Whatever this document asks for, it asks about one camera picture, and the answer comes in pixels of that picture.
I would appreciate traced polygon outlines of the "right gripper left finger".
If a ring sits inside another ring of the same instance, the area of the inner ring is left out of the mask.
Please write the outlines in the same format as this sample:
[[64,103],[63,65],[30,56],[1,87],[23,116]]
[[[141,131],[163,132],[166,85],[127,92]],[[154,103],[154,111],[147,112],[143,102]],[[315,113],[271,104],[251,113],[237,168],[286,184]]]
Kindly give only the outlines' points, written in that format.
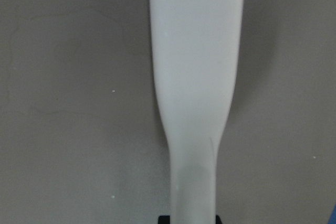
[[158,217],[157,224],[170,224],[170,216],[169,215],[162,215]]

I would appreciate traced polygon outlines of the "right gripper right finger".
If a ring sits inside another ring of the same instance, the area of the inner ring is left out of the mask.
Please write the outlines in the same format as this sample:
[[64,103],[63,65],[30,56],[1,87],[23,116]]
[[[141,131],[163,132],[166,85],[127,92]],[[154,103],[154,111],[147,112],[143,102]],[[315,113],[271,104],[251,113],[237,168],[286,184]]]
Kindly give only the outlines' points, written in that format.
[[219,215],[216,215],[216,224],[222,224],[221,218]]

